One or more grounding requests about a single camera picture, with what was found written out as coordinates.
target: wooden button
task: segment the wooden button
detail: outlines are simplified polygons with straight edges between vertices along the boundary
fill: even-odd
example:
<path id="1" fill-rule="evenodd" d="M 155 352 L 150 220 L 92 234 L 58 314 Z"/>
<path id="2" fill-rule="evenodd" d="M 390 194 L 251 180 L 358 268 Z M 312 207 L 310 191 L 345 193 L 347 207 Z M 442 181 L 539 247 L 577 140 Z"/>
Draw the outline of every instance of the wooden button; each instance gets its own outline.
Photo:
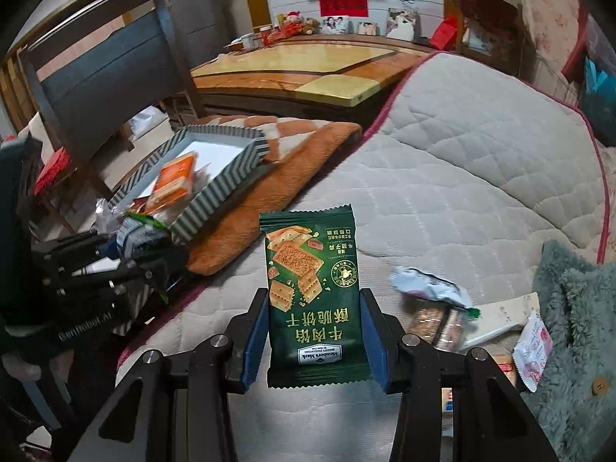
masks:
<path id="1" fill-rule="evenodd" d="M 599 375 L 593 381 L 593 394 L 595 396 L 597 396 L 597 395 L 603 396 L 605 393 L 608 392 L 609 388 L 610 388 L 610 384 L 609 384 L 608 380 L 603 375 Z"/>

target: orange snack package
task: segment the orange snack package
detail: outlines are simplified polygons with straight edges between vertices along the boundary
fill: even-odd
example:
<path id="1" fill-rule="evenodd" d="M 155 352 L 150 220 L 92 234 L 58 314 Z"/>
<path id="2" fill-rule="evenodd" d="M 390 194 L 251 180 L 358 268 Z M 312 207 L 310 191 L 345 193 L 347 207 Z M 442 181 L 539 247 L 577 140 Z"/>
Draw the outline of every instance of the orange snack package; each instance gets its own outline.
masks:
<path id="1" fill-rule="evenodd" d="M 146 204 L 145 213 L 153 214 L 192 193 L 197 154 L 183 154 L 162 167 Z"/>

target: gray fluffy fabric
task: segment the gray fluffy fabric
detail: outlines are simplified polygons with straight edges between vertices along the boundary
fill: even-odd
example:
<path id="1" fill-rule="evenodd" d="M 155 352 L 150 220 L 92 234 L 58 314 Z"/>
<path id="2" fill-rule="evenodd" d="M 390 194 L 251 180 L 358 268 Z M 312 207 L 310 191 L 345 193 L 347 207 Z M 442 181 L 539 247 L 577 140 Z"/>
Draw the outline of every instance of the gray fluffy fabric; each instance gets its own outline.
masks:
<path id="1" fill-rule="evenodd" d="M 537 392 L 522 396 L 559 459 L 587 462 L 616 425 L 616 262 L 596 266 L 548 241 L 534 290 L 554 348 Z M 600 375 L 611 387 L 595 396 Z"/>

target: blue gripper pad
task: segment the blue gripper pad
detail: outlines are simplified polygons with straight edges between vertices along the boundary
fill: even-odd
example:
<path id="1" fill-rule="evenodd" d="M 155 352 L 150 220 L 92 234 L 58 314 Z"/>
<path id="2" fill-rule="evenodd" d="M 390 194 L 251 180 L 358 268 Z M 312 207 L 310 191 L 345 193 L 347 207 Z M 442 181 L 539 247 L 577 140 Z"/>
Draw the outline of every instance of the blue gripper pad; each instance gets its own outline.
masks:
<path id="1" fill-rule="evenodd" d="M 254 321 L 253 330 L 248 338 L 244 350 L 244 361 L 240 380 L 246 390 L 257 379 L 263 348 L 266 345 L 267 332 L 269 331 L 269 297 L 265 297 L 257 318 Z"/>
<path id="2" fill-rule="evenodd" d="M 384 391 L 387 391 L 391 383 L 387 369 L 387 351 L 381 341 L 364 294 L 360 292 L 360 312 L 362 316 L 362 339 L 363 348 L 368 357 L 372 378 L 379 383 Z"/>

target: wooden table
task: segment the wooden table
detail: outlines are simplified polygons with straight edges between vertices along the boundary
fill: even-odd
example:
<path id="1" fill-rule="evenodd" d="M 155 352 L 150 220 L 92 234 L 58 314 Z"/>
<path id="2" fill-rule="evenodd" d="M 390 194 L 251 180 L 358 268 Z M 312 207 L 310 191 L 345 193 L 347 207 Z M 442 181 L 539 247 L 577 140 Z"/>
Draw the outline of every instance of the wooden table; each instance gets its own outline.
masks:
<path id="1" fill-rule="evenodd" d="M 195 67 L 192 77 L 210 113 L 351 121 L 367 128 L 395 85 L 429 52 L 386 37 L 302 36 L 221 56 Z M 191 122 L 182 97 L 172 104 L 184 123 Z"/>

